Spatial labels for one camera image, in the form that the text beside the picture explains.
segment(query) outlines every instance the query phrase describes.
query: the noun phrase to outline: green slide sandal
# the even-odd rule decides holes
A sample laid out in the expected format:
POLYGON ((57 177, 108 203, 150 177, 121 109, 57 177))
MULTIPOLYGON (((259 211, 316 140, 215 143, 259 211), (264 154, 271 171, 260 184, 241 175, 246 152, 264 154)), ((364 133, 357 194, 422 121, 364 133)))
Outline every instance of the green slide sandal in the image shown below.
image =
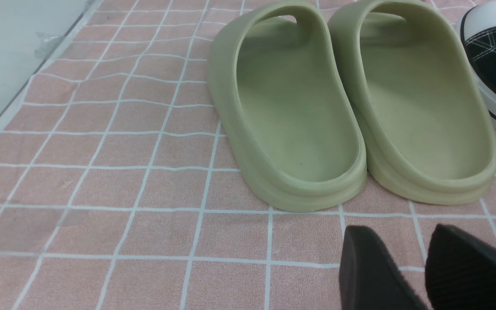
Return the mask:
POLYGON ((207 72, 233 155, 256 196, 309 212, 364 187, 363 136, 316 8, 285 0, 240 16, 215 37, 207 72))
POLYGON ((378 183, 429 204, 486 194, 496 136, 449 22, 421 1, 361 0, 329 30, 378 183))

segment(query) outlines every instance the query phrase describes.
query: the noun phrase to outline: pink tile floor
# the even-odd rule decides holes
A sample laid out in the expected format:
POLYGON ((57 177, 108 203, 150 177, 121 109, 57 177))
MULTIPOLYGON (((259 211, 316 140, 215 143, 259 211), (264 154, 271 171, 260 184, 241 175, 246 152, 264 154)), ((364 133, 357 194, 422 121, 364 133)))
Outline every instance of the pink tile floor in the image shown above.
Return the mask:
MULTIPOLYGON (((425 297, 437 223, 496 247, 496 180, 456 207, 369 178, 341 206, 248 190, 205 87, 219 29, 272 0, 107 0, 0 132, 0 309, 338 309, 344 228, 376 230, 425 297)), ((349 1, 318 0, 328 18, 349 1)), ((451 22, 482 1, 435 0, 451 22)))

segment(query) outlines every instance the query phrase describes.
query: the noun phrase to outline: tiled floor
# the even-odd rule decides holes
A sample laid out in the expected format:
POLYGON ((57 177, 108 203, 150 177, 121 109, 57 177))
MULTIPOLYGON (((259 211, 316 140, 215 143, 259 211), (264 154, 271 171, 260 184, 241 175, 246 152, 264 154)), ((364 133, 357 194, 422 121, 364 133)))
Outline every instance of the tiled floor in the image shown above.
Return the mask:
MULTIPOLYGON (((335 309, 347 225, 374 228, 424 297, 435 224, 496 247, 496 180, 457 207, 372 177, 312 214, 254 197, 204 70, 219 29, 263 2, 107 0, 33 77, 0 132, 0 309, 335 309)), ((315 5, 328 18, 346 2, 315 5)), ((433 5, 454 22, 474 3, 433 5)))

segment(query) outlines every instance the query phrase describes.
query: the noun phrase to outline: slide sandal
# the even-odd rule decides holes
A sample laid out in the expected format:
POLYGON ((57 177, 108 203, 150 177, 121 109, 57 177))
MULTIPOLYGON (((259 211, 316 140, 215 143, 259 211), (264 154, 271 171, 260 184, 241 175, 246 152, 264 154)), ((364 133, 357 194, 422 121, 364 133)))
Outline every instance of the slide sandal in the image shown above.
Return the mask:
POLYGON ((343 310, 425 310, 380 237, 366 226, 348 226, 340 262, 343 310))
POLYGON ((285 0, 233 20, 212 43, 207 82, 256 196, 282 210, 308 212, 362 190, 363 136, 316 8, 285 0))
POLYGON ((488 193, 496 135, 449 22, 418 0, 360 0, 329 30, 378 183, 429 204, 488 193))
POLYGON ((425 272, 435 310, 496 309, 496 249, 462 229, 435 227, 425 272))

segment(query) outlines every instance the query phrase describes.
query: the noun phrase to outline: sage green slide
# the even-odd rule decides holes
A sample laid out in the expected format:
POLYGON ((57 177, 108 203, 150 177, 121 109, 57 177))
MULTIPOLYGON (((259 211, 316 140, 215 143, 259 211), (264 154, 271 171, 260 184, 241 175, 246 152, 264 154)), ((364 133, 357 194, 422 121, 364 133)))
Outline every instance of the sage green slide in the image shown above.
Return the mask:
POLYGON ((313 6, 284 0, 226 25, 212 43, 207 82, 256 196, 282 210, 308 212, 362 190, 363 136, 326 22, 313 6))
POLYGON ((449 22, 418 0, 360 0, 329 30, 378 183, 429 204, 486 194, 496 136, 449 22))

